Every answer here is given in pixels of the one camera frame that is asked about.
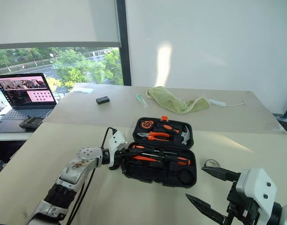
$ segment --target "device on desk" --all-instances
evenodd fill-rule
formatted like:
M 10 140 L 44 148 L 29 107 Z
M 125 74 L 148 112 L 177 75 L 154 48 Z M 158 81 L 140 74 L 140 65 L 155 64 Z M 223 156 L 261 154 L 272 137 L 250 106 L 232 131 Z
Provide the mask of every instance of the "device on desk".
M 22 121 L 44 118 L 56 105 L 42 73 L 0 75 L 0 90 L 12 107 L 0 120 L 0 133 L 28 132 L 20 128 Z

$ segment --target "tool kit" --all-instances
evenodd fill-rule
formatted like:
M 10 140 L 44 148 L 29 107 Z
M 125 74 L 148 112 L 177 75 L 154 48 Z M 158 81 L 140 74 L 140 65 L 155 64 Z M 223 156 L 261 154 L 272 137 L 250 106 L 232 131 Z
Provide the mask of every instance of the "tool kit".
M 140 154 L 121 161 L 123 174 L 144 182 L 190 188 L 196 183 L 196 161 L 190 124 L 157 118 L 140 118 L 133 132 L 135 142 L 126 149 Z

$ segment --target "laptop keyboard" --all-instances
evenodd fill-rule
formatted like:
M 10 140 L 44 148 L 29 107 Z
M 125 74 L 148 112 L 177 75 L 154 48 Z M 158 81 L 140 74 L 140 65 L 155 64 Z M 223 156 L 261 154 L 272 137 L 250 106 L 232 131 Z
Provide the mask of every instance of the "laptop keyboard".
M 20 109 L 20 110 L 10 110 L 3 120 L 21 120 L 25 119 L 28 116 L 30 117 L 40 117 L 45 118 L 46 114 L 52 109 Z

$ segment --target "roller shade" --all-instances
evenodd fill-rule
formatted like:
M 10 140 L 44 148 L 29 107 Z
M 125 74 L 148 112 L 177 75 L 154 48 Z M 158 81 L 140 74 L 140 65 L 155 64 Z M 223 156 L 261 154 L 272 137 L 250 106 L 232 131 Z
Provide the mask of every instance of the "roller shade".
M 119 47 L 115 0 L 0 0 L 0 48 Z

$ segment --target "green towel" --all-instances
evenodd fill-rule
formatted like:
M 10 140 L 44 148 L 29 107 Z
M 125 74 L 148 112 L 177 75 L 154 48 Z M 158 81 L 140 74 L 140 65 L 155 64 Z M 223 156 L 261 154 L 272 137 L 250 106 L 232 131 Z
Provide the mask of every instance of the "green towel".
M 185 102 L 162 86 L 147 89 L 146 96 L 155 99 L 159 106 L 178 114 L 191 113 L 210 106 L 204 97 Z

